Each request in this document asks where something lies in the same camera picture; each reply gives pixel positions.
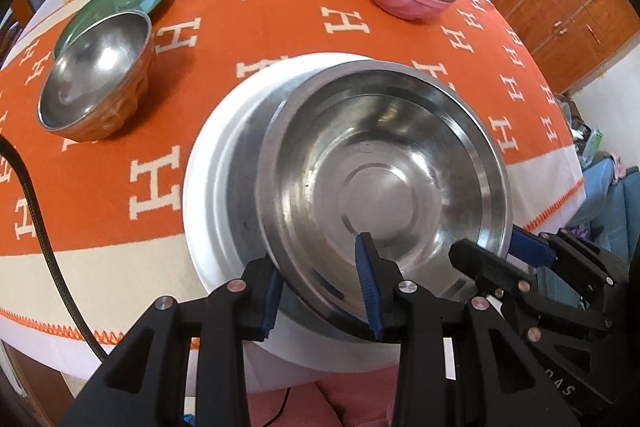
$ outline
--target blue gripper pad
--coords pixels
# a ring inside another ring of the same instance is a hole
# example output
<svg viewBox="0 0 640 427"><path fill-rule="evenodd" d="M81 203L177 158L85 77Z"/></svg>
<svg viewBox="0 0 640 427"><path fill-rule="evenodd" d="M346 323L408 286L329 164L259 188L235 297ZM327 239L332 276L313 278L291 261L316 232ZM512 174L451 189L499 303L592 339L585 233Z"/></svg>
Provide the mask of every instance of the blue gripper pad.
<svg viewBox="0 0 640 427"><path fill-rule="evenodd" d="M280 272L273 267L271 278L269 279L269 288L264 296L264 315L262 317L262 334L266 339L269 332L273 330L276 324L276 315L278 314L278 306L280 305L280 295L282 294L282 286L284 279Z"/></svg>
<svg viewBox="0 0 640 427"><path fill-rule="evenodd" d="M509 253L533 268L550 267L556 260L546 241L516 226L511 232Z"/></svg>
<svg viewBox="0 0 640 427"><path fill-rule="evenodd" d="M373 331L375 339L379 341L382 340L382 335L385 331L382 322L380 290L376 276L373 273L373 266L371 266L367 247L360 234L356 237L355 257L358 279L360 280L360 290L362 291L362 297L364 299L364 307L367 310L369 329Z"/></svg>

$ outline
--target wall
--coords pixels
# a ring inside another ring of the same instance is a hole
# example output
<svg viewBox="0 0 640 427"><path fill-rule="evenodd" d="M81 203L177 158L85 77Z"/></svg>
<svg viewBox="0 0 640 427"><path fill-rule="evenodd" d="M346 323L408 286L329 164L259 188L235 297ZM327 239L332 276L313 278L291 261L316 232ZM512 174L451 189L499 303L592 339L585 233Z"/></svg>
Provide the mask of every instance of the wall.
<svg viewBox="0 0 640 427"><path fill-rule="evenodd" d="M587 125L603 132L602 149L640 165L640 44L573 99Z"/></svg>

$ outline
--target black cable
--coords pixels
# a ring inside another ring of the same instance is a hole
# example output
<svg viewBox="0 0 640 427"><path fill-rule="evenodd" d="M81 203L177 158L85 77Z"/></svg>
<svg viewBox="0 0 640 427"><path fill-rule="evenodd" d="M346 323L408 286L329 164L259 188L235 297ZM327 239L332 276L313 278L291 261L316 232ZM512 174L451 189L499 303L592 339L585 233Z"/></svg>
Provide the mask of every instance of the black cable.
<svg viewBox="0 0 640 427"><path fill-rule="evenodd" d="M287 405L287 400L289 399L289 393L291 392L291 388L287 387L287 392L284 394L284 400L282 401L282 405L280 406L280 410L278 411L277 415L274 416L273 418L271 418L267 423L265 423L262 427L269 427L269 425L271 425L273 422L275 422L278 418L280 418L280 416L282 416L282 413L284 412L284 408Z"/></svg>
<svg viewBox="0 0 640 427"><path fill-rule="evenodd" d="M14 146L12 146L8 142L8 140L1 135L0 156L2 156L9 163L9 165L13 168L15 174L18 176L18 181L20 182L20 186L22 187L22 191L24 192L24 197L27 200L27 205L29 206L31 220L33 221L33 226L36 230L36 236L38 237L40 248L42 249L42 253L44 254L44 259L47 262L47 267L49 267L51 278L53 279L53 282L58 289L58 293L60 294L62 301L65 303L66 310L69 312L69 315L71 315L73 322L78 328L78 331L80 331L86 343L89 344L89 347L91 347L92 351L95 353L95 356L98 357L101 362L104 362L104 360L107 358L107 353L94 337L94 334L89 329L89 326L87 326L84 318L82 318L82 314L80 313L78 306L76 306L76 302L71 296L68 286L66 286L65 279L62 277L60 266L58 266L56 256L53 254L53 249L51 248L51 243L49 242L49 236L47 235L47 230L44 226L44 220L42 219L42 213L38 204L38 198L36 197L33 184L31 183L29 171L22 161L22 158L20 158L17 150L14 149Z"/></svg>

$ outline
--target green plate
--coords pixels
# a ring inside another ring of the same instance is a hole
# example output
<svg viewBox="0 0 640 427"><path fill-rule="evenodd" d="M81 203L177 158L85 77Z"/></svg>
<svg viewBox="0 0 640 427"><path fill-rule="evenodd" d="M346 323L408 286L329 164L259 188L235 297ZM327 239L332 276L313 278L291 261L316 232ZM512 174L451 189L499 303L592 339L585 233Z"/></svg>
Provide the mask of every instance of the green plate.
<svg viewBox="0 0 640 427"><path fill-rule="evenodd" d="M53 58L58 58L70 44L89 26L124 10L140 10L151 13L161 0L90 0L62 30L53 48Z"/></svg>

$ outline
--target orange tablecloth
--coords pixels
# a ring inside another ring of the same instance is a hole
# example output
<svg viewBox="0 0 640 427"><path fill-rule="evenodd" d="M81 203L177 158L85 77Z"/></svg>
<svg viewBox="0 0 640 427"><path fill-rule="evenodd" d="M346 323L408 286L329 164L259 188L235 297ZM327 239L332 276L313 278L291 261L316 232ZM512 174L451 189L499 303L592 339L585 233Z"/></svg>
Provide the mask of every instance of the orange tablecloth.
<svg viewBox="0 0 640 427"><path fill-rule="evenodd" d="M76 144L44 131L35 107L50 51L83 2L27 36L0 73L0 128L30 169L62 270L103 343L116 343L158 295L203 294L180 213L191 147L234 86L283 57L340 51L427 71L456 89L497 141L518 225L538 230L568 200L580 203L582 178L559 108L486 0L458 0L428 23L394 18L372 0L165 0L152 17L148 97L116 136ZM0 315L78 339L48 279L18 180L4 163L0 194Z"/></svg>

